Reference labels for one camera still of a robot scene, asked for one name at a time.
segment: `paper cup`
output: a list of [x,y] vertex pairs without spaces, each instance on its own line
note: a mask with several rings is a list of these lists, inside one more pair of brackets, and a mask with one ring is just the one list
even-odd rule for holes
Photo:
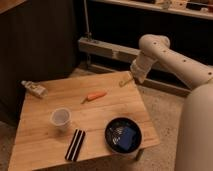
[[67,108],[59,108],[53,111],[51,123],[60,131],[66,131],[70,122],[70,111]]

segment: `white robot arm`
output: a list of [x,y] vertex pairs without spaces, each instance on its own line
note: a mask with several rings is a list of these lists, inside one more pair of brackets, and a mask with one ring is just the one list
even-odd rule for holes
[[132,62],[131,72],[142,83],[158,61],[193,90],[182,109],[175,170],[213,170],[213,69],[169,46],[165,36],[142,36],[141,53]]

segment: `gray floor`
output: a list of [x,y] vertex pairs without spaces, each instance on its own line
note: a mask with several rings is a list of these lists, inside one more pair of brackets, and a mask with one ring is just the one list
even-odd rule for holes
[[[71,76],[76,77],[88,74],[93,73],[76,69]],[[138,162],[133,162],[134,154],[128,156],[115,155],[113,157],[75,163],[69,168],[64,167],[64,170],[174,170],[177,128],[184,98],[143,86],[138,86],[138,89],[154,122],[161,144],[146,149]],[[0,122],[0,171],[5,171],[8,168],[15,133],[16,130],[13,127]]]

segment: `table surface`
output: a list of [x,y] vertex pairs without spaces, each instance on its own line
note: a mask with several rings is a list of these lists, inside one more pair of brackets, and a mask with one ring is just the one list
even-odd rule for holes
[[[129,76],[125,71],[41,82],[48,89],[44,99],[26,93],[9,170],[69,164],[64,156],[77,128],[86,131],[78,161],[113,155],[104,139],[104,131],[117,117],[127,117],[138,124],[143,134],[140,148],[159,144],[134,81],[119,86],[119,82]],[[81,104],[85,96],[94,91],[106,91],[107,95]],[[58,132],[50,123],[52,112],[61,107],[71,111],[71,122],[65,133]]]

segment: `blue sponge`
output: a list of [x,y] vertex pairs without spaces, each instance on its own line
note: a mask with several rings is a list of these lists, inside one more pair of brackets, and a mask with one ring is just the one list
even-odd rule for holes
[[133,129],[124,127],[117,145],[123,150],[128,151],[132,145],[132,139],[135,134],[136,132]]

